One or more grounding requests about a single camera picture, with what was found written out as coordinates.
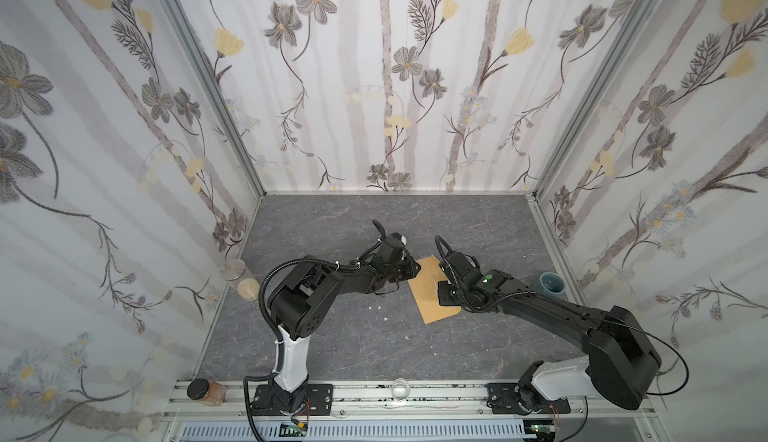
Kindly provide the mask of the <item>tan paper envelope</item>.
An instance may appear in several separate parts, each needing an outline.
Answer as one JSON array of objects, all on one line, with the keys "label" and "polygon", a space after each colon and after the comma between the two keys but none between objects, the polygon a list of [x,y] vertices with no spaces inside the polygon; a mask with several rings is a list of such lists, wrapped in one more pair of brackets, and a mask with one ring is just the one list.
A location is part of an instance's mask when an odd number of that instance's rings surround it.
[{"label": "tan paper envelope", "polygon": [[461,312],[459,306],[443,306],[438,299],[438,282],[444,279],[439,260],[434,255],[417,260],[421,269],[408,281],[419,313],[425,324],[431,324]]}]

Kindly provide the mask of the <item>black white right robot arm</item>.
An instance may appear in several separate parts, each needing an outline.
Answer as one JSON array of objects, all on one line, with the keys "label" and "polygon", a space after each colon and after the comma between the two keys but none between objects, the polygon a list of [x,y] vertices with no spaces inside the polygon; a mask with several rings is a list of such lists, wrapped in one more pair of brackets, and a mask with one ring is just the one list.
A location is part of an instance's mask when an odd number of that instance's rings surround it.
[{"label": "black white right robot arm", "polygon": [[627,309],[579,305],[545,295],[512,275],[482,270],[473,256],[435,238],[444,280],[438,300],[475,313],[502,313],[521,318],[579,348],[581,356],[559,362],[533,362],[517,380],[512,406],[536,413],[570,397],[601,397],[616,407],[636,410],[650,396],[662,358],[656,336],[643,330]]}]

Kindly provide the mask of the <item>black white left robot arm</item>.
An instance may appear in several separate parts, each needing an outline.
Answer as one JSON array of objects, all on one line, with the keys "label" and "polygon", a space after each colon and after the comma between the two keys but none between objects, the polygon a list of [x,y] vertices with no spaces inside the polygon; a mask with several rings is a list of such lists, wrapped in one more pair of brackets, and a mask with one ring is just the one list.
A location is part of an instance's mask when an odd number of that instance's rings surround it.
[{"label": "black white left robot arm", "polygon": [[309,408],[308,355],[311,335],[335,302],[347,293],[384,295],[415,278],[420,264],[410,254],[406,237],[372,221],[376,242],[348,264],[307,255],[279,264],[264,277],[258,294],[262,317],[276,337],[272,372],[243,379],[246,413],[277,411],[295,414]]}]

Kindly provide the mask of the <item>teal ceramic cup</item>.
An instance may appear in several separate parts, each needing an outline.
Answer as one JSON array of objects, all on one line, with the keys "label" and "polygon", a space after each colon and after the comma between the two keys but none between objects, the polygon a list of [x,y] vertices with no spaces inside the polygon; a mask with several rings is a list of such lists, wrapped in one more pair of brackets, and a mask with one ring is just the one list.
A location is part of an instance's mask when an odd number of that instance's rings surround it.
[{"label": "teal ceramic cup", "polygon": [[534,290],[549,297],[564,299],[566,284],[555,272],[543,272],[534,284]]}]

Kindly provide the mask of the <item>clear glass dome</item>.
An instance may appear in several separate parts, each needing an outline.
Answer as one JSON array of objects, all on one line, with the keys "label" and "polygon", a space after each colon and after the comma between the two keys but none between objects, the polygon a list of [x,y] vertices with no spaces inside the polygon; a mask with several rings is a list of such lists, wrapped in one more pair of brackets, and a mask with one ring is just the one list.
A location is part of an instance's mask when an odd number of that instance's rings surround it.
[{"label": "clear glass dome", "polygon": [[391,394],[395,401],[402,401],[409,397],[411,385],[403,378],[395,379],[391,384]]}]

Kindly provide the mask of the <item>beige round ball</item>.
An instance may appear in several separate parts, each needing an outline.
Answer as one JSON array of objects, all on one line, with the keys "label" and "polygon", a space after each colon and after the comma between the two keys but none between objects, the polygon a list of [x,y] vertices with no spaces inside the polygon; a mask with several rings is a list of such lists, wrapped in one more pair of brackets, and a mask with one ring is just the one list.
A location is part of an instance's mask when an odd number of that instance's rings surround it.
[{"label": "beige round ball", "polygon": [[240,280],[236,291],[245,301],[256,301],[259,297],[261,284],[255,278],[249,277]]}]

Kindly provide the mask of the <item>clear glass jar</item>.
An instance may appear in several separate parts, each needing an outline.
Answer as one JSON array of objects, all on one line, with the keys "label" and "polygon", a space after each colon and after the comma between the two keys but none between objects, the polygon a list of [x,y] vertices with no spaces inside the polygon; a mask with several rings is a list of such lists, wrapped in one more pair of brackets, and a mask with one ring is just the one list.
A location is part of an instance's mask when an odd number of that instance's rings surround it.
[{"label": "clear glass jar", "polygon": [[247,266],[242,259],[227,260],[219,270],[220,277],[228,283],[237,283],[247,274]]}]

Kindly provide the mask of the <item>brown jar black lid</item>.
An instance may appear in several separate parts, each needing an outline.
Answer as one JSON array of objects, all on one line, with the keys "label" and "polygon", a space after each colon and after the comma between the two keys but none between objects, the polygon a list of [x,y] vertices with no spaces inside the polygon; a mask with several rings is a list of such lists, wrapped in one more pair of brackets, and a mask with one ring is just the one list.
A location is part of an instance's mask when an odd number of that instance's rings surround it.
[{"label": "brown jar black lid", "polygon": [[207,406],[222,405],[226,399],[227,387],[216,381],[196,378],[186,388],[187,397]]}]

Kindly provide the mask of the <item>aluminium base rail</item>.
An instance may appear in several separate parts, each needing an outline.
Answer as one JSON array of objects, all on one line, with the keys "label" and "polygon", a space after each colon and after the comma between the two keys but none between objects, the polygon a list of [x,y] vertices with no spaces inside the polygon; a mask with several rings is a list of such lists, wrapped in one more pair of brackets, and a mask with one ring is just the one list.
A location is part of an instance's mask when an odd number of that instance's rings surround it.
[{"label": "aluminium base rail", "polygon": [[[333,381],[328,402],[329,421],[395,419],[493,419],[489,406],[492,396],[488,380],[408,380],[407,399],[395,401],[393,381]],[[162,410],[162,419],[232,420],[246,419],[243,386],[240,381],[225,381],[226,399],[222,405],[207,406],[187,397],[186,382],[177,382]]]}]

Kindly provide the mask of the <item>aluminium corner frame post left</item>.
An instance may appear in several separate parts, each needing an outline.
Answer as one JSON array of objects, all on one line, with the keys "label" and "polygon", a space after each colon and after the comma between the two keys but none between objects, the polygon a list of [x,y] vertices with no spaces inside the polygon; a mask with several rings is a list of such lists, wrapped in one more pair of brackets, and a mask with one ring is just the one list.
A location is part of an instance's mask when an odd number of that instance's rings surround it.
[{"label": "aluminium corner frame post left", "polygon": [[266,196],[265,190],[256,169],[250,159],[246,146],[239,135],[236,123],[226,108],[225,98],[216,82],[213,66],[208,62],[204,50],[196,36],[180,0],[159,0],[171,26],[180,41],[182,50],[190,66],[202,85],[208,102],[213,106],[213,112],[229,142],[237,162],[248,182],[248,185],[258,201]]}]

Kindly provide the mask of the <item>aluminium corner frame post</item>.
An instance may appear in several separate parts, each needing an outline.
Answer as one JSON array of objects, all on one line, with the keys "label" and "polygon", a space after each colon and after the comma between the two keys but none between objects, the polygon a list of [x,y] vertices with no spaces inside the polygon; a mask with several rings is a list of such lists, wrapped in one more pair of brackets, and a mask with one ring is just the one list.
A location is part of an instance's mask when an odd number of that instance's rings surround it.
[{"label": "aluminium corner frame post", "polygon": [[216,82],[213,66],[208,62],[204,50],[196,36],[180,0],[159,0],[171,26],[180,41],[182,50],[190,66],[202,85],[208,102],[213,106],[213,112],[229,142],[237,162],[248,182],[248,185],[258,201],[266,196],[265,190],[256,169],[250,159],[246,146],[239,135],[236,123],[226,108],[225,98]]},{"label": "aluminium corner frame post", "polygon": [[603,60],[601,60],[594,78],[592,78],[589,86],[587,86],[582,100],[580,100],[578,106],[572,112],[572,116],[564,132],[562,132],[558,144],[553,148],[553,152],[536,185],[536,190],[531,194],[534,201],[540,202],[546,196],[546,192],[554,186],[556,175],[564,168],[566,160],[573,151],[574,146],[576,146],[581,132],[590,120],[593,110],[595,110],[598,102],[602,100],[612,80],[614,80],[622,64],[624,64],[627,56],[629,56],[633,44],[639,40],[640,32],[642,32],[646,22],[653,16],[654,10],[659,3],[660,0],[635,0],[632,4],[617,32],[615,40],[609,46],[609,50],[607,50]]}]

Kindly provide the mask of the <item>aluminium corner frame post right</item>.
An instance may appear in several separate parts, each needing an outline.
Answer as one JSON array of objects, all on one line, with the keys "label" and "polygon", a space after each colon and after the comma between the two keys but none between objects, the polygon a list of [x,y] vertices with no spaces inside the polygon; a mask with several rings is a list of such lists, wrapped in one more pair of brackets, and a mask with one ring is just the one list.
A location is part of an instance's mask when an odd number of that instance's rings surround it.
[{"label": "aluminium corner frame post right", "polygon": [[633,44],[639,40],[640,32],[642,32],[646,22],[653,16],[654,10],[659,3],[660,0],[635,0],[632,4],[617,32],[615,40],[609,46],[609,50],[607,50],[603,60],[601,60],[594,78],[592,78],[589,86],[587,86],[582,100],[580,100],[578,106],[572,112],[572,116],[564,132],[562,132],[558,144],[553,148],[553,152],[536,185],[536,190],[531,194],[534,201],[540,202],[546,196],[546,192],[554,186],[556,175],[564,168],[566,160],[573,151],[574,146],[576,146],[581,132],[590,120],[593,110],[595,110],[598,102],[602,100],[612,80],[614,80],[622,64],[624,64],[627,56],[629,56]]}]

